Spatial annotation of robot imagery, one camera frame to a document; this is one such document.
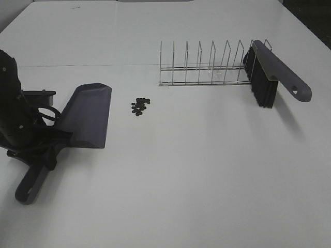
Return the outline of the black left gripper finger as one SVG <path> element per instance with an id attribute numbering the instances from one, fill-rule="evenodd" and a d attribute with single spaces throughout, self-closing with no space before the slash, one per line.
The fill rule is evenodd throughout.
<path id="1" fill-rule="evenodd" d="M 30 167 L 46 167 L 49 171 L 57 165 L 58 145 L 46 144 L 32 147 L 6 145 L 7 156 L 24 162 Z"/>
<path id="2" fill-rule="evenodd" d="M 72 132 L 66 132 L 54 127 L 43 127 L 38 129 L 38 136 L 44 143 L 70 144 L 72 135 Z"/>

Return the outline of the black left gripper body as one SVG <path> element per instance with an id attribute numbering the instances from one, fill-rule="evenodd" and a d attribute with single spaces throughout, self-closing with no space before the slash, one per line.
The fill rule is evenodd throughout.
<path id="1" fill-rule="evenodd" d="M 1 147 L 13 152 L 37 149 L 51 142 L 39 108 L 22 91 L 16 60 L 1 50 Z"/>

